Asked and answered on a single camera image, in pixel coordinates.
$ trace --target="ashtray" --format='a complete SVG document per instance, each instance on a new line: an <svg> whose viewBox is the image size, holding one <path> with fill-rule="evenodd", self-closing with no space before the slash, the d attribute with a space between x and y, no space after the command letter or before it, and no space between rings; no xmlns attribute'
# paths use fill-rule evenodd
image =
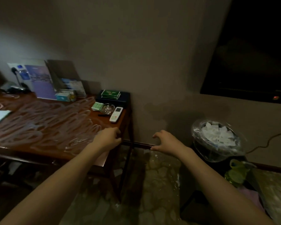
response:
<svg viewBox="0 0 281 225"><path fill-rule="evenodd" d="M101 108L101 113L105 115L110 115L114 111L115 106L111 103L105 103Z"/></svg>

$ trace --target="clear plastic bag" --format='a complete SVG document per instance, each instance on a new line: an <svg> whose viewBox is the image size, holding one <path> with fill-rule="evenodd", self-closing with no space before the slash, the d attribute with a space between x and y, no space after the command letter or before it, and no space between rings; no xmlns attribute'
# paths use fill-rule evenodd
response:
<svg viewBox="0 0 281 225"><path fill-rule="evenodd" d="M202 130L210 123L213 126L218 126L219 129L222 127L227 128L227 132L231 134L232 141L234 144L228 144L223 142L216 143L216 140L209 140L206 138L206 132ZM194 138L194 145L205 160L209 162L220 162L230 156L242 156L245 155L243 149L243 137L241 134L236 133L231 129L231 125L228 123L220 123L218 121L211 120L197 120L194 122L191 128L191 134Z"/></svg>

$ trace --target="brown cable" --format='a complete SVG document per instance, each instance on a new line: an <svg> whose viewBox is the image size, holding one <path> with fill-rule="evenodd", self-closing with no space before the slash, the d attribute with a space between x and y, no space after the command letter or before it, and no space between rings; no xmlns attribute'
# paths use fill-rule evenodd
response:
<svg viewBox="0 0 281 225"><path fill-rule="evenodd" d="M274 135L274 136L271 136L271 137L268 139L268 142L267 142L266 146L257 146L257 147L255 147L255 148L253 148L251 151L247 152L246 154L249 154L249 153L255 151L255 150L258 149L258 148L267 148L267 147L270 145L270 141L271 141L273 138L277 137L277 136L281 136L281 133L278 133L278 134L276 134L276 135Z"/></svg>

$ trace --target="wall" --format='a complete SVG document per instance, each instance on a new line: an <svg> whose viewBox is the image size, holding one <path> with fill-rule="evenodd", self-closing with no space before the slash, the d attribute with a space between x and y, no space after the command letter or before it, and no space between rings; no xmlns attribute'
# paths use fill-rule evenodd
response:
<svg viewBox="0 0 281 225"><path fill-rule="evenodd" d="M132 93L136 141L166 129L190 143L197 118L227 121L246 149L281 132L281 105L199 94L231 0L0 0L0 71L72 60L83 80ZM281 136L248 159L281 167Z"/></svg>

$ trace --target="person's left hand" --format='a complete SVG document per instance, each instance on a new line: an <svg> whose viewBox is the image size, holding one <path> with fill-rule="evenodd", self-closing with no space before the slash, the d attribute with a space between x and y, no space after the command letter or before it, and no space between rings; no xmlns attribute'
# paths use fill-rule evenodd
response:
<svg viewBox="0 0 281 225"><path fill-rule="evenodd" d="M121 143L122 139L116 138L120 133L121 131L117 127L105 128L98 132L91 144L98 147L101 152L110 151Z"/></svg>

